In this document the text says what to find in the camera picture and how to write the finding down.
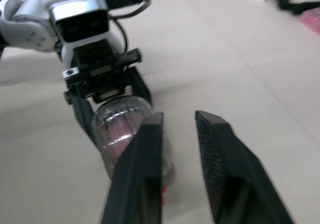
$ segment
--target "red object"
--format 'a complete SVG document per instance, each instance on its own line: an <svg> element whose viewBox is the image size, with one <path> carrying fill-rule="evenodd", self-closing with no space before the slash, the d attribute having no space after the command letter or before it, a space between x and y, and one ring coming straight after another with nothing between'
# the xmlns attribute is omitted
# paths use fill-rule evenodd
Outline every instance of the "red object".
<svg viewBox="0 0 320 224"><path fill-rule="evenodd" d="M320 8L304 11L300 20L309 29L320 34Z"/></svg>

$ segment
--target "textured gripper pad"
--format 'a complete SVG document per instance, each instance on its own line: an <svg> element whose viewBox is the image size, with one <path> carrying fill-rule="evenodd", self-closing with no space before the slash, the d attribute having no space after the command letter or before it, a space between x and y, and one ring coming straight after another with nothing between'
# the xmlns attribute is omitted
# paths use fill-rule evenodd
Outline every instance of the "textured gripper pad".
<svg viewBox="0 0 320 224"><path fill-rule="evenodd" d="M226 189L226 166L214 130L201 115L196 116L202 172L213 219L218 218L222 196Z"/></svg>

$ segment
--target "black cable bundle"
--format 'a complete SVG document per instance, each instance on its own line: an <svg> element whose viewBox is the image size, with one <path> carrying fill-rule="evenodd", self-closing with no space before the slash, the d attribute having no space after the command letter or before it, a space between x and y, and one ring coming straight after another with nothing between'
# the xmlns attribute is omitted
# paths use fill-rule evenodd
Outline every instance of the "black cable bundle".
<svg viewBox="0 0 320 224"><path fill-rule="evenodd" d="M304 11L312 10L320 7L320 2L303 2L303 3L290 3L290 0L277 0L278 6L281 10L291 11L294 15L300 15Z"/></svg>

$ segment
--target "black cable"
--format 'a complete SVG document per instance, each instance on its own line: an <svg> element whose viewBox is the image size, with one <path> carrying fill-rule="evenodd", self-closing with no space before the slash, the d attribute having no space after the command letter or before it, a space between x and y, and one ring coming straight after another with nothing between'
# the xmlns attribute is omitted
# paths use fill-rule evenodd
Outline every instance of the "black cable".
<svg viewBox="0 0 320 224"><path fill-rule="evenodd" d="M281 10L291 11L294 15L300 15L304 11L320 7L320 2L291 3L290 0L277 0Z"/></svg>
<svg viewBox="0 0 320 224"><path fill-rule="evenodd" d="M115 19L112 15L110 15L110 17L111 17L111 20L113 20L115 25L118 27L118 29L122 33L124 44L125 44L124 45L125 46L124 51L127 52L128 48L129 48L129 41L128 41L128 37L126 35L126 31L125 31L125 29L123 28L123 26L119 23L119 21L117 19Z"/></svg>
<svg viewBox="0 0 320 224"><path fill-rule="evenodd" d="M122 19L132 18L132 17L140 14L144 10L146 10L151 5L151 0L141 0L141 2L144 2L144 3L135 11L128 13L128 14L124 14L124 15L113 16L113 19L114 20L122 20Z"/></svg>

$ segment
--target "tile floor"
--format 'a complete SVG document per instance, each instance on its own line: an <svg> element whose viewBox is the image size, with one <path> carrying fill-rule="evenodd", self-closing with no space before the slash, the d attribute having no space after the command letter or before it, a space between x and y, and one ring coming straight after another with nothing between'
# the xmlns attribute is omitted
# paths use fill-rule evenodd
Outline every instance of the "tile floor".
<svg viewBox="0 0 320 224"><path fill-rule="evenodd" d="M164 223L211 223L194 111L229 121L297 223L320 208L320 36L275 0L153 0L123 21L177 178ZM0 64L0 223L98 223L109 180L62 92L55 55L7 49Z"/></svg>

